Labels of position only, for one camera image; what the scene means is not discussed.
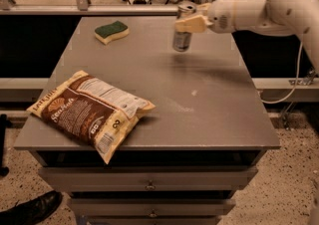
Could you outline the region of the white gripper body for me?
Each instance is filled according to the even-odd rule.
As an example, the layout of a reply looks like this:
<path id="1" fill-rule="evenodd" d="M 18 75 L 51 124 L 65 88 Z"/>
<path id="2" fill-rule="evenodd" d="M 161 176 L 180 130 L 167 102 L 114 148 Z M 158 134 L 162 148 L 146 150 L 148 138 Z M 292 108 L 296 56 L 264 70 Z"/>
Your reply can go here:
<path id="1" fill-rule="evenodd" d="M 235 31 L 235 6 L 237 0 L 215 0 L 207 10 L 209 29 L 215 33 L 233 33 Z"/>

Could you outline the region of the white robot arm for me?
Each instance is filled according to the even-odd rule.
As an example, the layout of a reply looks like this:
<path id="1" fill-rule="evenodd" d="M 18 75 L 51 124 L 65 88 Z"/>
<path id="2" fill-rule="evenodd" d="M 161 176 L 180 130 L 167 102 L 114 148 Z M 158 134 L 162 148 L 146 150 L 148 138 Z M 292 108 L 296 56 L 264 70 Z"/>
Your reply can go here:
<path id="1" fill-rule="evenodd" d="M 196 5 L 177 19 L 178 32 L 251 31 L 265 36 L 296 36 L 319 70 L 319 0 L 215 0 Z"/>

